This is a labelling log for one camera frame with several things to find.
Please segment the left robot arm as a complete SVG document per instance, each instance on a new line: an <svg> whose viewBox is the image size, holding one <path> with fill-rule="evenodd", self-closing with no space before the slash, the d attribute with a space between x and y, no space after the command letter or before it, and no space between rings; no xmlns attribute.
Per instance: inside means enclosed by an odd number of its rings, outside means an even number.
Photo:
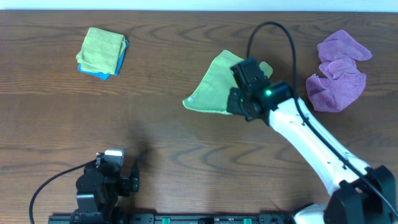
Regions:
<svg viewBox="0 0 398 224"><path fill-rule="evenodd" d="M128 215L116 206L118 197L128 197L139 190L138 162L129 176L121 175L123 158L99 153L87 164L76 181L78 208L70 215L70 224L129 223Z"/></svg>

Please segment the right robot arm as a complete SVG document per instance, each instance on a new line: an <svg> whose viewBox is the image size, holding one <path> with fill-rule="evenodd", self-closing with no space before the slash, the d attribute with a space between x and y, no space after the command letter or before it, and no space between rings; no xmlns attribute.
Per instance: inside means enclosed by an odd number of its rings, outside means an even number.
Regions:
<svg viewBox="0 0 398 224"><path fill-rule="evenodd" d="M271 83L253 58L231 67L237 83L227 110L261 119L286 138L321 179L330 199L291 215L291 223L396 223L396 185L385 167L371 168L337 141L286 82Z"/></svg>

